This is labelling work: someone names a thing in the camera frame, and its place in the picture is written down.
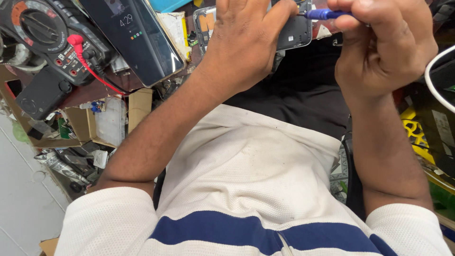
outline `hand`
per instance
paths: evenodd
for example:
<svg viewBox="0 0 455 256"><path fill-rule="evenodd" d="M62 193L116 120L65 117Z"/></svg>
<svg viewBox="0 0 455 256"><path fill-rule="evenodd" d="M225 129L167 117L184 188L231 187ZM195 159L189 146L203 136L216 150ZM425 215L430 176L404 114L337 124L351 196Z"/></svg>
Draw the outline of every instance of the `hand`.
<svg viewBox="0 0 455 256"><path fill-rule="evenodd" d="M343 15L334 21L344 39L335 78L348 105L411 83L437 54L424 0L328 0L328 6L360 20Z"/></svg>
<svg viewBox="0 0 455 256"><path fill-rule="evenodd" d="M211 83L223 101L246 91L272 70L278 35L298 13L292 0L267 12L270 0L217 0L217 21L196 73Z"/></svg>

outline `plastic storage box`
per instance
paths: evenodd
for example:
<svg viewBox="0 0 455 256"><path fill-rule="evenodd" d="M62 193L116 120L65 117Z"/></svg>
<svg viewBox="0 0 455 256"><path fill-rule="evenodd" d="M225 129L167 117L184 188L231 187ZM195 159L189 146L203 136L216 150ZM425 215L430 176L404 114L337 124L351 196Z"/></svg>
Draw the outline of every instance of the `plastic storage box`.
<svg viewBox="0 0 455 256"><path fill-rule="evenodd" d="M96 135L116 147L125 139L126 108L116 97L106 98L106 111L95 113Z"/></svg>
<svg viewBox="0 0 455 256"><path fill-rule="evenodd" d="M159 12L173 12L192 0L149 0L152 8Z"/></svg>

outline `man's left hand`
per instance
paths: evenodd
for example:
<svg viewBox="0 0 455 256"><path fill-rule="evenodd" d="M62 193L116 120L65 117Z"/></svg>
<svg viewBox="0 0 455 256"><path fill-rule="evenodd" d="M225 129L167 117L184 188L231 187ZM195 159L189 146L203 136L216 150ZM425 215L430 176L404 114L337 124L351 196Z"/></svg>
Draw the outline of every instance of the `man's left hand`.
<svg viewBox="0 0 455 256"><path fill-rule="evenodd" d="M292 0L267 12L270 0L217 0L217 21L195 70L221 102L246 91L272 70L280 31L298 13Z"/></svg>

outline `white cable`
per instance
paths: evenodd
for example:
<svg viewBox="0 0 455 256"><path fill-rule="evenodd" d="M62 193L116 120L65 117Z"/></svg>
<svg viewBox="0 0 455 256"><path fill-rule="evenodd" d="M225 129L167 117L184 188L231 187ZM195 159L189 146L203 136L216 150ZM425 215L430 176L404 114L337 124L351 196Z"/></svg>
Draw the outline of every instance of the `white cable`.
<svg viewBox="0 0 455 256"><path fill-rule="evenodd" d="M431 176L432 178L434 178L435 180L437 180L439 183L441 183L441 184L443 184L444 186L448 187L449 189L455 190L454 188L450 187L450 186L447 185L446 183L444 183L444 182L438 180L437 178L433 177L433 176L432 176L431 174L429 174L427 171L424 170L424 172L425 172L426 174L428 174L429 176Z"/></svg>
<svg viewBox="0 0 455 256"><path fill-rule="evenodd" d="M450 47L449 49L443 51L442 53L438 54L438 56L436 56L432 61L430 61L430 63L428 64L427 68L425 69L425 81L427 83L427 86L428 88L430 89L430 92L431 94L446 108L448 108L450 111L452 111L453 113L455 113L455 107L450 104L450 102L448 102L446 99L444 99L444 97L442 97L438 90L436 90L436 88L433 86L433 83L431 82L431 78L430 78L430 70L431 68L433 67L433 65L440 59L442 58L444 55L446 55L447 53L451 52L455 50L455 46L452 46Z"/></svg>

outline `black pants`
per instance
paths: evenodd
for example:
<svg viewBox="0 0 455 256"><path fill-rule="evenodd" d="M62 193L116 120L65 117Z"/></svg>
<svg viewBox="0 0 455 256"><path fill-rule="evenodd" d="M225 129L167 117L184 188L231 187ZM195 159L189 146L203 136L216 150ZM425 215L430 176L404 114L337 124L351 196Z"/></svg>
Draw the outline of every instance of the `black pants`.
<svg viewBox="0 0 455 256"><path fill-rule="evenodd" d="M346 133L349 109L335 81L341 47L333 37L286 51L275 74L224 104L315 130L338 140Z"/></svg>

